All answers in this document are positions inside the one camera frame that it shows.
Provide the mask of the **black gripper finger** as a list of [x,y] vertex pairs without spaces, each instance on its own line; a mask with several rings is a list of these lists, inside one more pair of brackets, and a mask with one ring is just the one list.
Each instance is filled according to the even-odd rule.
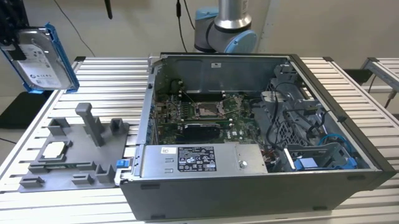
[[12,60],[14,61],[24,61],[25,60],[25,54],[17,44],[9,45],[9,49],[6,50]]

